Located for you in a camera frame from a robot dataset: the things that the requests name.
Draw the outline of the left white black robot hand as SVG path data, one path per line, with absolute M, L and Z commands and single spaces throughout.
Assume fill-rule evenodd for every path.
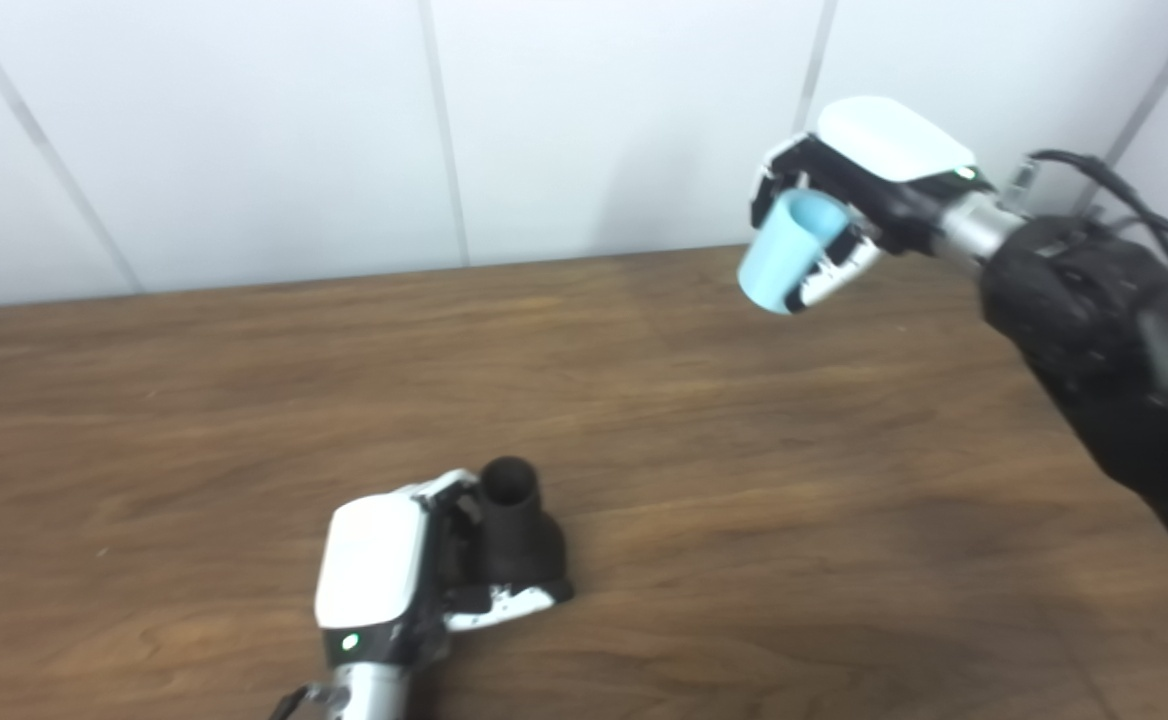
M 314 612 L 332 667 L 419 669 L 442 659 L 453 634 L 573 596 L 564 529 L 544 508 L 538 471 L 503 456 L 338 507 Z

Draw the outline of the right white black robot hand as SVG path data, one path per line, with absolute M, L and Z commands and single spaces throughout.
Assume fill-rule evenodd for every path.
M 967 146 L 901 102 L 832 102 L 762 161 L 741 292 L 769 313 L 802 313 L 885 254 L 930 252 L 950 206 L 992 191 Z

